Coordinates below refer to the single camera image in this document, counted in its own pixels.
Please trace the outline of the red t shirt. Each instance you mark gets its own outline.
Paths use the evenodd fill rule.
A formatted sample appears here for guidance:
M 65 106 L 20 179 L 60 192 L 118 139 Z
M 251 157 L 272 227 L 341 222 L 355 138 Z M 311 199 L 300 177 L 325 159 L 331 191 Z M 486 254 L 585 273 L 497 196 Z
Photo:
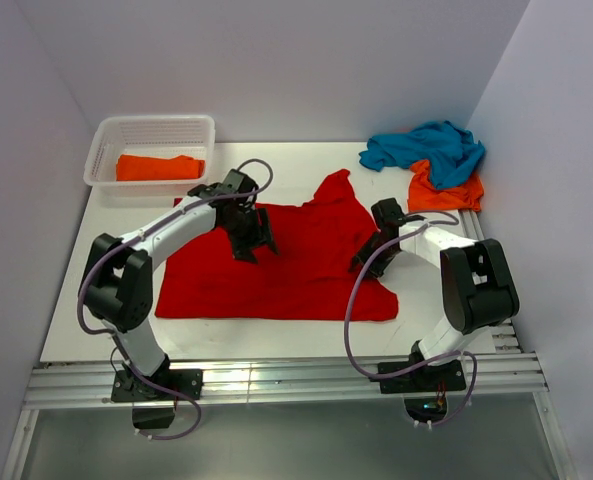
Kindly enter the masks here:
M 165 264 L 160 319 L 268 319 L 385 322 L 398 298 L 379 281 L 358 282 L 353 256 L 375 231 L 346 169 L 329 174 L 300 205 L 266 205 L 277 249 L 253 263 L 233 257 L 225 231 L 206 233 Z

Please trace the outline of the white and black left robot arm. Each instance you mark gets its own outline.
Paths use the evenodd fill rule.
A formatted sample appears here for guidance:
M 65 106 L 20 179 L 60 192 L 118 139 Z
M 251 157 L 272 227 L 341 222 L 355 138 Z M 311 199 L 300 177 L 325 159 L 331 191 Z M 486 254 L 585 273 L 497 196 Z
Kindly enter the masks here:
M 169 357 L 153 333 L 153 277 L 169 257 L 193 240 L 221 229 L 236 260 L 254 263 L 254 250 L 277 247 L 265 208 L 255 193 L 224 193 L 197 187 L 167 214 L 121 237 L 98 236 L 92 243 L 79 287 L 76 315 L 89 335 L 107 334 L 138 373 L 135 388 L 159 399 L 171 386 Z

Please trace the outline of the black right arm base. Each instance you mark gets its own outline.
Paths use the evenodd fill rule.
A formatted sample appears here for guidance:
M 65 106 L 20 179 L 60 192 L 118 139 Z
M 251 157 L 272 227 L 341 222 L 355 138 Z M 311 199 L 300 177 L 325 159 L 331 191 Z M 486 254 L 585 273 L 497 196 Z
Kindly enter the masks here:
M 447 394 L 465 392 L 467 383 L 462 365 L 451 360 L 439 366 L 423 366 L 404 375 L 378 380 L 384 395 L 412 395 L 404 400 L 407 414 L 420 423 L 436 422 L 448 414 Z

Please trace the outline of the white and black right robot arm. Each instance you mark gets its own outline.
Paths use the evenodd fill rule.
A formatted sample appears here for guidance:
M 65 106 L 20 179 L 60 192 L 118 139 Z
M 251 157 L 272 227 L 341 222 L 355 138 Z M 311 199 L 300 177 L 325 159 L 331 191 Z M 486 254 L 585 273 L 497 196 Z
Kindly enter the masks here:
M 480 332 L 514 317 L 520 308 L 517 290 L 500 242 L 474 241 L 443 228 L 443 221 L 425 220 L 418 225 L 393 229 L 384 241 L 381 232 L 366 243 L 354 261 L 361 269 L 352 287 L 343 323 L 346 356 L 360 374 L 375 380 L 409 374 L 411 383 L 428 390 L 444 374 L 443 366 L 458 357 L 473 355 L 466 347 Z M 350 344 L 350 322 L 362 280 L 375 266 L 379 273 L 406 251 L 440 271 L 442 317 L 433 330 L 417 342 L 419 359 L 392 373 L 378 374 L 361 367 Z

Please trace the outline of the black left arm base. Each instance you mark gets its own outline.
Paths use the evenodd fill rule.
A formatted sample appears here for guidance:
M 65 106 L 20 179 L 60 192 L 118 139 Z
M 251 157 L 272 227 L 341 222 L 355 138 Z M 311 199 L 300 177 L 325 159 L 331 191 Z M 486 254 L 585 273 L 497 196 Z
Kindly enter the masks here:
M 202 386 L 200 369 L 172 369 L 145 381 L 123 369 L 115 373 L 110 402 L 132 405 L 135 428 L 158 431 L 172 425 L 180 401 L 200 399 Z

